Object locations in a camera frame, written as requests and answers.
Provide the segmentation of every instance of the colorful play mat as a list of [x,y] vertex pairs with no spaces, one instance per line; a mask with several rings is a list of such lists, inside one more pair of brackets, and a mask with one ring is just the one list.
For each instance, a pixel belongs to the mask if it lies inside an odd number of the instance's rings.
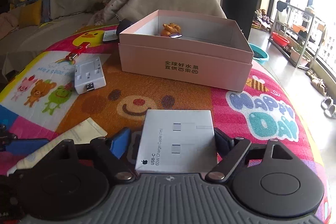
[[[214,126],[231,137],[255,143],[282,140],[324,183],[316,216],[329,221],[329,188],[319,151],[288,96],[263,67],[253,61],[242,93],[126,73],[121,70],[118,44],[101,42],[104,30],[112,29],[116,26],[74,34],[35,58],[0,93],[0,123],[19,138],[51,140],[91,117],[112,136],[123,127],[140,131],[149,108],[209,109]],[[65,57],[84,41],[91,47],[76,62],[99,56],[106,86],[78,95],[74,62]],[[1,152],[0,174],[22,158]]]

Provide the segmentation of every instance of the yellow pillow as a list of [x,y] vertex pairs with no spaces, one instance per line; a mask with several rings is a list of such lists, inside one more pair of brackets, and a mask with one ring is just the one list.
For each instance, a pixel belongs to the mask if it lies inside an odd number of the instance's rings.
[[40,25],[42,0],[23,6],[20,11],[19,28]]

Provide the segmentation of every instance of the stuffed toy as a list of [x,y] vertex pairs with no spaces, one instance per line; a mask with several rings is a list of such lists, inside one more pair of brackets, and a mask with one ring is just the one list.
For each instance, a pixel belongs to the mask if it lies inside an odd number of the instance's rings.
[[169,37],[173,33],[181,33],[181,27],[175,23],[163,24],[164,29],[161,31],[162,37]]

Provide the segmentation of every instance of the cartoon frog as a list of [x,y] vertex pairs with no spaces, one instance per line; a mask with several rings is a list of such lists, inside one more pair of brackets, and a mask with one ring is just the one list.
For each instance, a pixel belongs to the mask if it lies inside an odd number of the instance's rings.
[[60,105],[69,100],[72,94],[72,83],[68,83],[65,86],[60,85],[54,90],[48,97],[49,102],[45,103],[46,108],[42,110],[42,113],[49,111],[52,115],[56,108],[60,108]]

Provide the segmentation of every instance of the slipper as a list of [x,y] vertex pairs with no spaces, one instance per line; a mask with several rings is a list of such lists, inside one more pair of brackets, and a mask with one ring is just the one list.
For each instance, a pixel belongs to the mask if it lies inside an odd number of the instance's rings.
[[313,79],[311,81],[311,84],[313,85],[313,87],[319,92],[321,93],[323,96],[326,96],[326,86],[323,83],[322,79]]
[[336,119],[336,105],[330,105],[325,111],[324,115],[328,118]]
[[307,74],[309,77],[311,76],[312,73],[314,73],[314,72],[313,72],[313,70],[311,70],[311,69],[306,71],[306,74]]
[[306,74],[309,76],[310,79],[318,79],[315,72],[313,72],[311,69],[306,71]]
[[334,104],[334,100],[330,97],[327,96],[326,98],[324,98],[324,100],[321,103],[321,107],[323,109],[328,109],[329,106],[331,106],[332,104]]
[[322,79],[320,79],[320,78],[317,77],[316,73],[312,73],[309,77],[310,77],[311,80],[313,80],[313,79],[322,80]]

